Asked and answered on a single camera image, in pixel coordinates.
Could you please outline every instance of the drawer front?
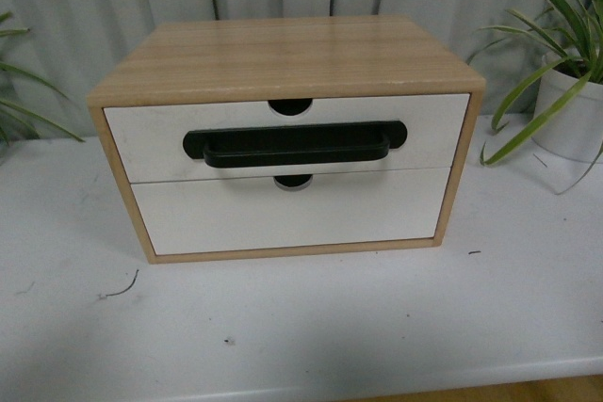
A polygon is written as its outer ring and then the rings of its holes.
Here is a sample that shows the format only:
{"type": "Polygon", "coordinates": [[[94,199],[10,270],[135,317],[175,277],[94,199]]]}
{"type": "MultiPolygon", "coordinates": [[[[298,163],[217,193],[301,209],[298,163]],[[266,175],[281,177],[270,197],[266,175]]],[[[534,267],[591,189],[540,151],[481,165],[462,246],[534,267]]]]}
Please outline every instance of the drawer front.
{"type": "Polygon", "coordinates": [[[433,237],[449,169],[132,185],[158,255],[433,237]]]}
{"type": "Polygon", "coordinates": [[[131,183],[193,181],[297,173],[450,167],[468,94],[315,99],[303,113],[285,116],[266,101],[105,109],[131,183]],[[384,159],[312,165],[215,169],[184,152],[189,131],[332,122],[402,121],[406,142],[384,159]]]}

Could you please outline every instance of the wooden top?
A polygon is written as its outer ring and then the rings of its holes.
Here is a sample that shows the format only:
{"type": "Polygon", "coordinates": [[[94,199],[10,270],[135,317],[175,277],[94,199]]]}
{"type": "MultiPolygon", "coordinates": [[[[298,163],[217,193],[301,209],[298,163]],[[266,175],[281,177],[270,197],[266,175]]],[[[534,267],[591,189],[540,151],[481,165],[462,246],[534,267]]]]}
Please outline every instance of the wooden top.
{"type": "Polygon", "coordinates": [[[401,16],[159,26],[89,106],[473,92],[483,79],[401,16]]]}

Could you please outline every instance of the debris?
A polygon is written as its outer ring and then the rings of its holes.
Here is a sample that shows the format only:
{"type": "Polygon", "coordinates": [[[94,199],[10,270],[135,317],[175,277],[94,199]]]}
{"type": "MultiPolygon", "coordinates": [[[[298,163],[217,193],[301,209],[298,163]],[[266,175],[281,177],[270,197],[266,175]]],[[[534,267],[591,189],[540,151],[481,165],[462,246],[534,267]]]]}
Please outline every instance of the debris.
{"type": "Polygon", "coordinates": [[[35,283],[36,283],[35,281],[32,281],[31,284],[29,284],[29,287],[27,289],[25,289],[24,291],[15,292],[15,296],[20,296],[22,294],[27,294],[29,291],[31,291],[32,287],[34,287],[35,283]]]}
{"type": "Polygon", "coordinates": [[[98,295],[98,299],[99,300],[105,300],[108,297],[120,296],[121,294],[124,294],[124,293],[128,292],[130,289],[132,289],[132,286],[134,286],[134,283],[136,282],[136,278],[137,278],[138,275],[139,275],[139,270],[136,269],[136,274],[134,274],[134,279],[132,280],[132,282],[130,283],[130,285],[128,287],[126,287],[122,291],[116,292],[114,294],[107,294],[105,296],[103,294],[99,294],[98,295]]]}
{"type": "Polygon", "coordinates": [[[548,165],[543,161],[543,159],[541,159],[540,157],[538,157],[536,154],[532,153],[532,155],[534,157],[536,157],[538,159],[538,161],[543,164],[546,168],[548,168],[548,165]]]}

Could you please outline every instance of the wooden frame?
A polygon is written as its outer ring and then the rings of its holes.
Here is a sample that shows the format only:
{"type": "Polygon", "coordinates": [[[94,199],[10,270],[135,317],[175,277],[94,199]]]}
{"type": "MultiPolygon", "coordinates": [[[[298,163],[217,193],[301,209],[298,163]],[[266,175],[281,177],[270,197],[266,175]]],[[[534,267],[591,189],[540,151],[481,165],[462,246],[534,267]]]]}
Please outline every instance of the wooden frame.
{"type": "Polygon", "coordinates": [[[88,104],[142,248],[159,264],[439,246],[484,89],[483,78],[401,16],[272,19],[162,25],[88,104]],[[105,107],[443,93],[470,96],[434,237],[279,249],[157,255],[104,114],[105,107]]]}

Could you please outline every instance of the white table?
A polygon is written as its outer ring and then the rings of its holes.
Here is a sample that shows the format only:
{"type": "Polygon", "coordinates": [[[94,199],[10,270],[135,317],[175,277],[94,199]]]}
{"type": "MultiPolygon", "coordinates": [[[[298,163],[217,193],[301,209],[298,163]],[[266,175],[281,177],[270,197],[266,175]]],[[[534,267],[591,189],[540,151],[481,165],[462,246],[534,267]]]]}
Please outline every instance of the white table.
{"type": "Polygon", "coordinates": [[[328,401],[603,373],[603,166],[562,196],[585,166],[536,145],[482,168],[487,121],[438,249],[182,265],[146,264],[96,138],[11,147],[0,400],[328,401]]]}

